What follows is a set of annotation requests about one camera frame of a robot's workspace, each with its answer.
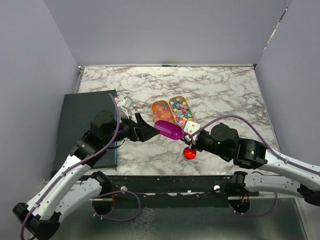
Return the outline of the purple plastic scoop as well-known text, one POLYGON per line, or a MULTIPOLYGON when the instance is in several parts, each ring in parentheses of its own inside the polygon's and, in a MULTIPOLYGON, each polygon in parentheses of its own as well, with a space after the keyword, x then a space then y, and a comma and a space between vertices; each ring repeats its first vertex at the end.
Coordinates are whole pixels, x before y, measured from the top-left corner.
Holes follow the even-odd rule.
POLYGON ((165 136, 169 139, 176 141, 184 138, 184 132, 182 128, 172 122, 158 120, 155 122, 154 128, 159 130, 162 136, 165 136))

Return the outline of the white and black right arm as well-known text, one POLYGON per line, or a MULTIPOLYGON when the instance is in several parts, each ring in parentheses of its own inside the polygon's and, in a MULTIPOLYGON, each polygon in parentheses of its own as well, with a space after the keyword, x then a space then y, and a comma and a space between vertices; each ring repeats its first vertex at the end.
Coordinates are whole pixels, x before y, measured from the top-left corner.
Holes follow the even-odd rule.
POLYGON ((240 196, 244 192, 274 192, 304 199, 307 203, 320 204, 320 167, 286 156, 265 143, 240 138, 236 129, 223 123, 211 131, 200 124, 187 121, 183 127, 184 142, 192 149, 206 151, 226 162, 247 170, 271 172, 258 176, 246 172, 235 173, 229 189, 240 196))

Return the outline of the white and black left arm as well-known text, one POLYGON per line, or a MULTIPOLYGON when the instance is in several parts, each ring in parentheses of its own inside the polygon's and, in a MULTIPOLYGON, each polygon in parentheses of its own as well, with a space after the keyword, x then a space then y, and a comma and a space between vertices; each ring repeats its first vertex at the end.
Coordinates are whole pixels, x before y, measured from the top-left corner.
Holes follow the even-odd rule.
POLYGON ((159 135, 139 113, 136 120, 121 117, 119 112, 101 110, 90 122, 89 130, 76 142, 65 162, 46 186, 27 203, 17 203, 14 215, 21 222, 20 237, 28 230, 33 239, 48 240, 59 229, 63 219, 84 202, 113 193, 112 181, 101 171, 88 177, 83 186, 71 190, 116 141, 128 139, 145 142, 159 135))

